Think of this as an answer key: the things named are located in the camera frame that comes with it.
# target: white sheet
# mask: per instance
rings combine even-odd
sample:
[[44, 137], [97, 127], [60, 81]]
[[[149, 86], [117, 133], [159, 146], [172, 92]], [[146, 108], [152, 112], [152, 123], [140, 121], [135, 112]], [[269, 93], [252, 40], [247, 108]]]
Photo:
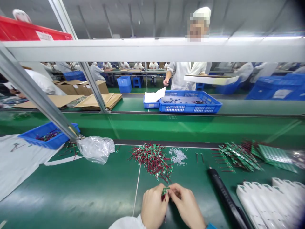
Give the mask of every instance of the white sheet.
[[[11, 152], [15, 143], [19, 143], [19, 147], [25, 145]], [[29, 145], [18, 135], [0, 137], [0, 201], [61, 149]]]

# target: clear plastic bag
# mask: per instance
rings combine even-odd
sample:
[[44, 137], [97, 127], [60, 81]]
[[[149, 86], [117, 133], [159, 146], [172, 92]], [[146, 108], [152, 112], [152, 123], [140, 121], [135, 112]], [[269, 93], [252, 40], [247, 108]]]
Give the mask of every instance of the clear plastic bag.
[[109, 154], [115, 152], [113, 140], [107, 137], [87, 137], [77, 140], [77, 146], [88, 161], [102, 165], [107, 162]]

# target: blue plastic stool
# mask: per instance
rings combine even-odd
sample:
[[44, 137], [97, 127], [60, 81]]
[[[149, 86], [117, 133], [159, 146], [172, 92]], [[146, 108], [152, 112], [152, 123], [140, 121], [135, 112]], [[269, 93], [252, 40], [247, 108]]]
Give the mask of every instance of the blue plastic stool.
[[139, 76], [135, 76], [133, 78], [133, 87], [136, 87], [136, 86], [141, 88], [141, 78]]
[[203, 91], [204, 83], [196, 83], [196, 91]]

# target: red crate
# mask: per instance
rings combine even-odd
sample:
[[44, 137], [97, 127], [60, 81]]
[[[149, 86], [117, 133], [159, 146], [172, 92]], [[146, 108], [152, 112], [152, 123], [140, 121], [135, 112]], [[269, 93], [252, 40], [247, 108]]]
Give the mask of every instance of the red crate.
[[72, 35], [0, 16], [0, 41], [73, 40]]

